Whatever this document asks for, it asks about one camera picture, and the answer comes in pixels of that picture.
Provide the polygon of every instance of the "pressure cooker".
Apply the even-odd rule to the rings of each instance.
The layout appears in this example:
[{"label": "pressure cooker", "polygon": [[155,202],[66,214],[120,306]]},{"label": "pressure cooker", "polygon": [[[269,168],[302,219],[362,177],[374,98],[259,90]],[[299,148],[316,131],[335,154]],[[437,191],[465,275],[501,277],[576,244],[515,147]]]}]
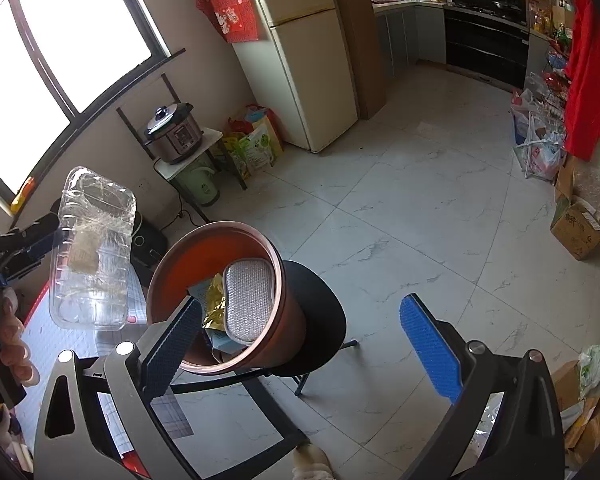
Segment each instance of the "pressure cooker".
[{"label": "pressure cooker", "polygon": [[177,103],[155,111],[145,131],[146,145],[154,156],[176,164],[196,151],[202,143],[202,130],[192,110],[189,103]]}]

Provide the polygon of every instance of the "wall outlet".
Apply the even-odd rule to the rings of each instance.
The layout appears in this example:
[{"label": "wall outlet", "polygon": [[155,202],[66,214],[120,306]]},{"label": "wall outlet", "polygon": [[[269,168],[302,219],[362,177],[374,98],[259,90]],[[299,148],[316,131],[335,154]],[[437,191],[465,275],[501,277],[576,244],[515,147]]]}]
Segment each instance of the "wall outlet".
[{"label": "wall outlet", "polygon": [[149,181],[145,178],[141,178],[138,180],[138,192],[143,194],[149,194],[154,190],[154,188],[149,184]]}]

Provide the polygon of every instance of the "white refrigerator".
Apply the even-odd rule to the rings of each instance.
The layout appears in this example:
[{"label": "white refrigerator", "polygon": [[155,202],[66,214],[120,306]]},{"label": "white refrigerator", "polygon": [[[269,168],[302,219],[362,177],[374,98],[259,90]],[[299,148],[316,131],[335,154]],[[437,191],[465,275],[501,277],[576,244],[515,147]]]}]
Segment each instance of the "white refrigerator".
[{"label": "white refrigerator", "polygon": [[234,49],[258,104],[282,123],[283,139],[320,152],[358,120],[334,0],[251,0],[258,41]]}]

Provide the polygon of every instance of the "window frame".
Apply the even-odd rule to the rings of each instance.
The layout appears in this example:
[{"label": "window frame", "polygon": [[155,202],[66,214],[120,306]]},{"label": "window frame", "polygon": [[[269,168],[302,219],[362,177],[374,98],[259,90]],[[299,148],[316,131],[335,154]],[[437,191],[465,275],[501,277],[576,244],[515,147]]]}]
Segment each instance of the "window frame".
[{"label": "window frame", "polygon": [[[20,5],[20,0],[8,1],[9,6],[11,7],[11,13],[16,22],[18,33],[29,54],[31,62],[46,88],[49,90],[49,93],[55,99],[56,103],[58,103],[58,106],[65,116],[69,119],[69,125],[62,132],[59,132],[56,140],[48,147],[45,154],[37,161],[30,171],[29,176],[34,178],[34,188],[40,184],[40,181],[42,181],[53,164],[66,151],[69,145],[71,145],[87,126],[109,107],[110,104],[151,72],[184,52],[184,49],[181,49],[172,56],[170,56],[168,52],[165,52],[138,0],[123,1],[134,20],[142,39],[149,49],[151,56],[109,86],[82,112],[78,112],[75,105],[71,102],[71,99],[62,89],[52,70],[49,68],[49,65],[46,63],[45,57],[38,48],[36,40],[29,28],[22,6]],[[9,205],[15,196],[16,193],[14,193],[0,177],[0,197],[7,205]],[[14,216],[12,227],[17,222],[18,216],[19,214]]]}]

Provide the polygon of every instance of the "bright window glass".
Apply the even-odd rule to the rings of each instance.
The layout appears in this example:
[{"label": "bright window glass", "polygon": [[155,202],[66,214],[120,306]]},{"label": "bright window glass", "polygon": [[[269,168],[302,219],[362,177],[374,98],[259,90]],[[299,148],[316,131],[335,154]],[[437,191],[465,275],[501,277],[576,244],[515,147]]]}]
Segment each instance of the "bright window glass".
[{"label": "bright window glass", "polygon": [[0,5],[0,178],[17,192],[69,124],[22,44],[9,5]]},{"label": "bright window glass", "polygon": [[42,55],[79,112],[151,56],[124,0],[20,2]]}]

